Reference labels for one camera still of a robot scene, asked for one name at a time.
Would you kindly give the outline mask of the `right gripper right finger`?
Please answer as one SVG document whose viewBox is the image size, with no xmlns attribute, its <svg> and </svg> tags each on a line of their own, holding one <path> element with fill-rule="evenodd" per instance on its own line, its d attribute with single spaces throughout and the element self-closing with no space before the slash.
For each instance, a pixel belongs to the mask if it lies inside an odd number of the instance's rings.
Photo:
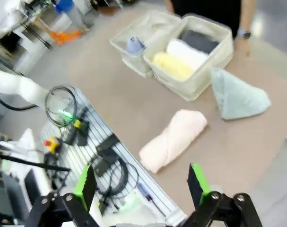
<svg viewBox="0 0 287 227">
<path fill-rule="evenodd" d="M 198 164 L 191 163 L 187 179 L 195 211 L 183 222 L 184 227 L 209 227 L 220 221 L 226 227 L 261 227 L 251 197 L 237 193 L 232 198 L 211 190 Z"/>
</svg>

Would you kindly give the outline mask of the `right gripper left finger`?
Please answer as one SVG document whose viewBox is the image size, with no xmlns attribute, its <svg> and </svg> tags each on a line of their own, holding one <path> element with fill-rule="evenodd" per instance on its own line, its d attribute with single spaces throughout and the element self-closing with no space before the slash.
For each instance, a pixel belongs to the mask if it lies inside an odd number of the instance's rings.
<svg viewBox="0 0 287 227">
<path fill-rule="evenodd" d="M 25 222 L 26 227 L 61 227 L 73 222 L 76 227 L 96 227 L 89 214 L 97 183 L 92 166 L 85 166 L 73 192 L 55 195 L 54 192 L 36 199 Z"/>
</svg>

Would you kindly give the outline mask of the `person's left hand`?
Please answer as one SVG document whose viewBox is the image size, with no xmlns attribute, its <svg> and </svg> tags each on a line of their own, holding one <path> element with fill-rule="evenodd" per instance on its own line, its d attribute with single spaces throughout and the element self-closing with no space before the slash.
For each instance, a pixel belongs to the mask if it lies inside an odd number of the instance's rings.
<svg viewBox="0 0 287 227">
<path fill-rule="evenodd" d="M 240 52 L 246 56 L 249 56 L 251 53 L 250 49 L 250 40 L 246 39 L 242 36 L 237 36 L 234 39 L 234 45 L 235 45 L 235 50 L 237 52 Z"/>
</svg>

